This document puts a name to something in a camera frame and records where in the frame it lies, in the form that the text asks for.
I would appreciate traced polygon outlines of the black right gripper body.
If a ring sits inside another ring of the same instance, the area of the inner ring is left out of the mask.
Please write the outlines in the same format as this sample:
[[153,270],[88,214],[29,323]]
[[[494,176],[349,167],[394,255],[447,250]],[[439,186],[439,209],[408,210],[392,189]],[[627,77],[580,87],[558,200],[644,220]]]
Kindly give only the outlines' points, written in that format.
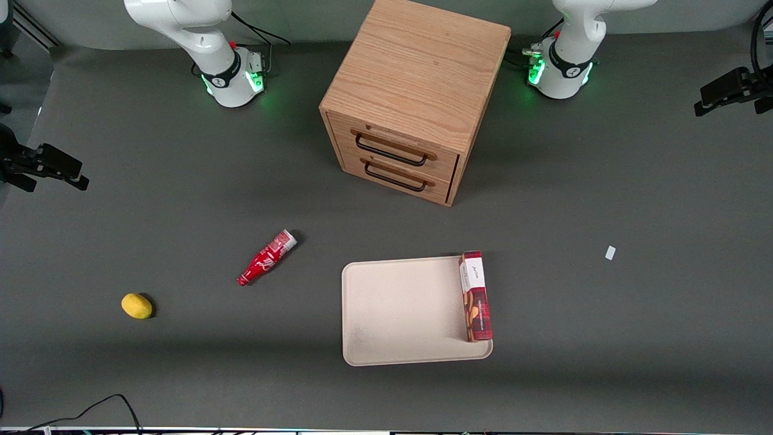
[[36,166],[38,150],[22,145],[10,127],[1,124],[1,182],[25,192],[35,190],[37,181],[27,174]]

